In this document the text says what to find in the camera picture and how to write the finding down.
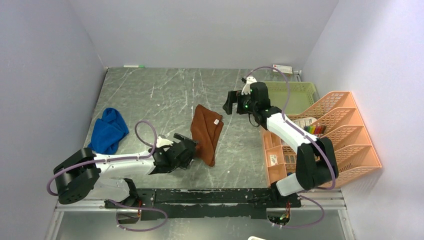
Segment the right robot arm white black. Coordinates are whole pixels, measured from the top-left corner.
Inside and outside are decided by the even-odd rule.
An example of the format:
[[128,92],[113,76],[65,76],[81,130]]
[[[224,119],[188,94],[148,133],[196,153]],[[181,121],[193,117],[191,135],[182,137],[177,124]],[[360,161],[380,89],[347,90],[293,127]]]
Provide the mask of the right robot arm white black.
[[254,82],[242,90],[230,90],[222,106],[226,114],[232,114],[234,104],[237,114],[252,115],[259,126],[278,136],[296,154],[295,172],[271,184],[276,190],[269,199],[275,207],[287,203],[291,194],[322,189],[326,183],[331,184],[330,190],[335,188],[339,170],[332,141],[306,132],[273,106],[265,83]]

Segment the brown towel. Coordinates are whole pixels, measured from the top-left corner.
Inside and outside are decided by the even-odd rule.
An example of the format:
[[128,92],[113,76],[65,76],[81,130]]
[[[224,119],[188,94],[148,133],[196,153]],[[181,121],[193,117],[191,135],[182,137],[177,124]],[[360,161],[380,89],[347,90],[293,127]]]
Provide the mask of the brown towel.
[[215,152],[224,127],[223,116],[201,104],[194,110],[190,126],[192,139],[197,142],[195,157],[201,159],[207,166],[215,166]]

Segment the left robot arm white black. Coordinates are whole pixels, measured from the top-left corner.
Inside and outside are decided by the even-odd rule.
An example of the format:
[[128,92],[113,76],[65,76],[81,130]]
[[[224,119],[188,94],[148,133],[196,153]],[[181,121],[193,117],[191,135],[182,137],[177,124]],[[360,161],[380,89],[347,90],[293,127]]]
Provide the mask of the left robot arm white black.
[[159,137],[155,149],[132,154],[99,154],[89,147],[78,150],[53,170],[59,203],[95,199],[134,207],[139,194],[131,176],[185,170],[194,159],[198,142],[179,133],[173,137],[174,141]]

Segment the blue towel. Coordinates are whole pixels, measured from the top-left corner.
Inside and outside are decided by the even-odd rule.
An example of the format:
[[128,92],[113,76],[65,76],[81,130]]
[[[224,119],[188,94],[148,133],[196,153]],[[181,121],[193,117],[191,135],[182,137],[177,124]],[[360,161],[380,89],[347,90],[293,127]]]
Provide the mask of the blue towel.
[[119,148],[119,142],[128,134],[128,126],[120,112],[108,107],[95,121],[88,147],[99,154],[113,155]]

